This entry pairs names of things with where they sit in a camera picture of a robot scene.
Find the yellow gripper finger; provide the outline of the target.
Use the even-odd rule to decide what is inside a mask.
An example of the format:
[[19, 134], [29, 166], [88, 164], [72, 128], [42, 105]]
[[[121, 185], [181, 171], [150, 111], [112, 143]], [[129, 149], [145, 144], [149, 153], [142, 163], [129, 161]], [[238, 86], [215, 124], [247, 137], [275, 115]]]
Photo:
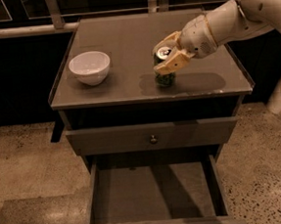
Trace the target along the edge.
[[174, 31], [168, 37], [164, 38], [160, 43], [158, 43], [154, 48], [152, 53], [160, 56], [167, 55], [172, 50], [176, 50], [180, 52], [182, 50], [182, 46], [179, 43], [181, 36], [181, 31]]
[[177, 47], [160, 47], [155, 56], [159, 62], [155, 64], [154, 70], [162, 75], [171, 74], [188, 66], [195, 54], [186, 49], [179, 50]]

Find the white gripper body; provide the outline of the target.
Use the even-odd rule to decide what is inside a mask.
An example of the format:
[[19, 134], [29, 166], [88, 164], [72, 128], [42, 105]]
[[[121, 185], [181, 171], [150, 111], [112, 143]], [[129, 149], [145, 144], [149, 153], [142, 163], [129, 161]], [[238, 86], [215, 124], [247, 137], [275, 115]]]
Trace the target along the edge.
[[198, 16], [188, 22], [181, 30], [178, 39], [181, 48], [194, 58], [203, 59], [217, 50], [207, 16]]

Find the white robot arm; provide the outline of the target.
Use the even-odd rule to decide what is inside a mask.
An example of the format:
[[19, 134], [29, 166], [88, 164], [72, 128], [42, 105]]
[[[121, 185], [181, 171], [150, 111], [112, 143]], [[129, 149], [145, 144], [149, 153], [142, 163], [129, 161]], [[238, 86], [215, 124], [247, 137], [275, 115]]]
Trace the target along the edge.
[[173, 32], [153, 50], [168, 49], [165, 60], [155, 65], [158, 74], [171, 74], [202, 59], [229, 41], [247, 40], [277, 29], [281, 34], [281, 0], [229, 0], [197, 16]]

